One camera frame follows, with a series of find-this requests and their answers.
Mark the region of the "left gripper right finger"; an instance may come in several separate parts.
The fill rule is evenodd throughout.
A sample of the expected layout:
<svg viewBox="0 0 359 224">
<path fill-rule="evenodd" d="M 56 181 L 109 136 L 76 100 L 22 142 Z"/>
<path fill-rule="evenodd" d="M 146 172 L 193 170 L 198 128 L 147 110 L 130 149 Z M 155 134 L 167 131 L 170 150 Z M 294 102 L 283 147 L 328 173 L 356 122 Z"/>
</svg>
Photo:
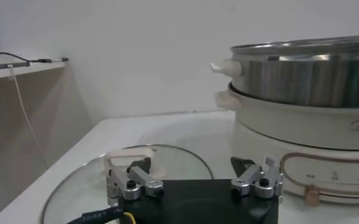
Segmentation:
<svg viewBox="0 0 359 224">
<path fill-rule="evenodd" d="M 232 156 L 230 158 L 236 178 L 230 182 L 232 192 L 239 197 L 252 193 L 258 198 L 276 197 L 279 203 L 283 198 L 283 172 L 279 167 L 262 168 L 250 159 Z"/>
</svg>

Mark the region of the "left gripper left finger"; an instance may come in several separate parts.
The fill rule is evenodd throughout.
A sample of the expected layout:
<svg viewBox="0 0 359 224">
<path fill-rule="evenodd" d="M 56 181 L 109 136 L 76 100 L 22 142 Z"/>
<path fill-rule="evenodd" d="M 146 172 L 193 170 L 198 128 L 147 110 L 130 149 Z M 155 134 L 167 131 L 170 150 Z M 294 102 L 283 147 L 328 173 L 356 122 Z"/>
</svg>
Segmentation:
<svg viewBox="0 0 359 224">
<path fill-rule="evenodd" d="M 115 166 L 113 157 L 105 159 L 107 203 L 111 207 L 119 205 L 120 199 L 135 201 L 142 195 L 162 198 L 165 193 L 163 181 L 150 174 L 152 160 L 145 157 L 133 161 L 126 169 Z"/>
</svg>

